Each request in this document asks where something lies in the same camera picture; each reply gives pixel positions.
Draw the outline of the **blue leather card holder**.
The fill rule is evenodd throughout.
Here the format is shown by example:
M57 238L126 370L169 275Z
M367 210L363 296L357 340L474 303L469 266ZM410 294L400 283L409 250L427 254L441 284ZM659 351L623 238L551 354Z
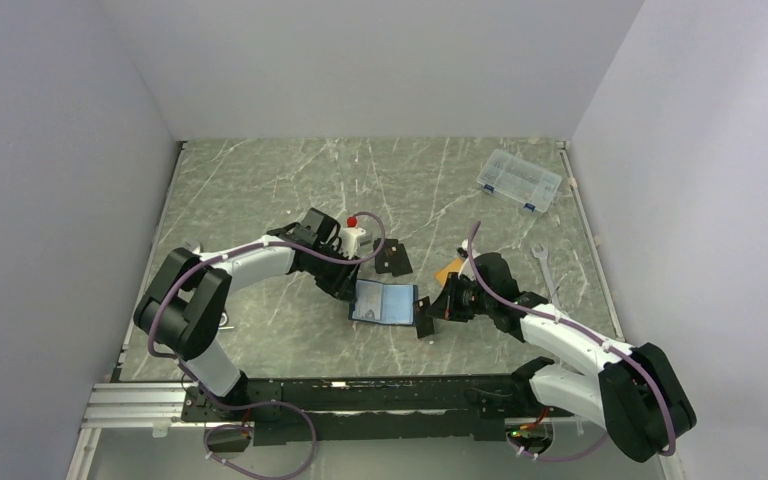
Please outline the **blue leather card holder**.
M383 285L382 295L382 320L378 322L353 320L351 318L353 304L349 304L348 319L355 322L365 322L386 326L413 326L413 304L418 300L418 286L413 284L386 284Z

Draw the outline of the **silver VIP card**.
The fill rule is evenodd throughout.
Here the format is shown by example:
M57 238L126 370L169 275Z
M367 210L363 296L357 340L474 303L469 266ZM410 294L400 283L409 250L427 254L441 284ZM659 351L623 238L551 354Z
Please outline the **silver VIP card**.
M382 295L382 284L359 280L356 284L356 298L355 303L353 304L351 318L360 321L381 321Z

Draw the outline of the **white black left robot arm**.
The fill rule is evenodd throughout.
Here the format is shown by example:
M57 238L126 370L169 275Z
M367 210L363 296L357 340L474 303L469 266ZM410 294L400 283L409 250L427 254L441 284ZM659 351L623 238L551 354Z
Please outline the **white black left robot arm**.
M265 279L303 272L340 301L355 297L359 248L368 240L354 217L345 225L315 209L303 219L257 240L213 253L183 247L170 252L137 303L133 323L150 346L168 348L208 394L208 407L224 420L239 417L249 401L248 378L219 343L228 297Z

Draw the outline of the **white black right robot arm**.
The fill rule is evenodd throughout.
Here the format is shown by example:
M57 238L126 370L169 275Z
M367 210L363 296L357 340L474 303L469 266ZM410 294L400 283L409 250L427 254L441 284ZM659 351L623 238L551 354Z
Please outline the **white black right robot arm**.
M502 392L524 415L560 409L591 422L629 459L644 462L674 453L697 416L667 355L658 346L633 346L573 320L547 298L520 289L498 253L467 262L473 275L451 272L434 300L415 302L422 333L437 320L466 323L489 317L514 339L548 351L510 375Z

